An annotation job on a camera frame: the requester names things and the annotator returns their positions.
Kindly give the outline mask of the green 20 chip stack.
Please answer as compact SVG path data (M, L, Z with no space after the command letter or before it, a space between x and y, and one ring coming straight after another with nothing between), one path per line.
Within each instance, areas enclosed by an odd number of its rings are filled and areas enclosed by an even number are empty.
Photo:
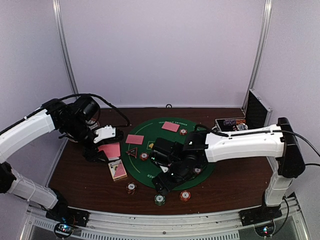
M157 206L163 206L166 202L166 198L161 194L156 194L154 196L154 202Z

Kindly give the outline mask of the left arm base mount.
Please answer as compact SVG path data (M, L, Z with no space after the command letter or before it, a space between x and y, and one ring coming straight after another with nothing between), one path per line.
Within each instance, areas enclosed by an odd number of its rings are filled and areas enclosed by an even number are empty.
M60 223L68 224L74 227L86 227L89 220L90 213L85 210L79 210L75 208L68 208L67 212L60 216L52 209L46 210L45 217L51 220L55 220Z

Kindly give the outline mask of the red-backed card deck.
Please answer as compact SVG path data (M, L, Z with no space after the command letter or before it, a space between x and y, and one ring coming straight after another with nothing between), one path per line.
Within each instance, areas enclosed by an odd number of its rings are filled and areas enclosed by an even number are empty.
M98 147L99 151L103 151L109 161L118 160L121 157L120 143L110 143Z

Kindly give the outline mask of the orange 5 chip stack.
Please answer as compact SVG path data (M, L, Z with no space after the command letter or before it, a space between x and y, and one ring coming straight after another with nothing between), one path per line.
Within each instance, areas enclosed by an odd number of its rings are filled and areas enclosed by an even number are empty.
M191 199L191 193L188 190L183 190L179 194L179 199L183 202L187 202Z

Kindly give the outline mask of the dealt card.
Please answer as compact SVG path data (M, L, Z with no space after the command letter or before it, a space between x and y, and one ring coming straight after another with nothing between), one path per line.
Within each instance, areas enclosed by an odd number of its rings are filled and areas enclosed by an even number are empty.
M143 135L128 134L125 140L126 144L142 145L144 141Z
M163 130L176 133L178 131L178 129L180 128L180 125L177 123L165 121L161 128Z

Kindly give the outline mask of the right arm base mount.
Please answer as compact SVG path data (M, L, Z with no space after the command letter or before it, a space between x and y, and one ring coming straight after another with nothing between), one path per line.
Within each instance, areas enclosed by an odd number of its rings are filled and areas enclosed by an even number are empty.
M281 217L282 211L278 207L255 207L239 212L243 226L255 225Z

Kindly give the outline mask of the black 100 chip stack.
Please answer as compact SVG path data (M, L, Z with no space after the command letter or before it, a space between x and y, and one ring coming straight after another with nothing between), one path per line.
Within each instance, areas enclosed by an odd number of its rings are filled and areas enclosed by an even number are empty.
M129 195L134 195L137 192L137 185L134 182L130 182L126 186L126 191Z

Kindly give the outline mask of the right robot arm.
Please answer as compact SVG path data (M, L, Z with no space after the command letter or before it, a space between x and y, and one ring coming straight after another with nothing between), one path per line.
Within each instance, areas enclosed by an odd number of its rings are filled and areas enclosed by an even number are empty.
M251 157L272 157L277 164L256 210L258 219L266 221L280 208L292 180L306 168L297 135L285 117L262 128L229 132L197 124L183 143L158 137L149 159L161 172L152 183L158 193L166 195L194 179L209 163Z

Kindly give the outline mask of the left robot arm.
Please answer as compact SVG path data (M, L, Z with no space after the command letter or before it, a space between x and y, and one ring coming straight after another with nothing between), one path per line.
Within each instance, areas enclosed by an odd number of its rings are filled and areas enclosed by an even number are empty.
M97 95L79 94L78 99L65 103L64 98L54 98L40 108L12 124L0 133L0 192L13 194L26 201L37 203L45 211L53 213L61 222L72 218L67 200L57 191L24 177L7 162L8 158L35 139L59 131L83 146L83 156L88 162L106 163L109 158L100 146L121 141L121 126L92 128L89 121L100 115Z

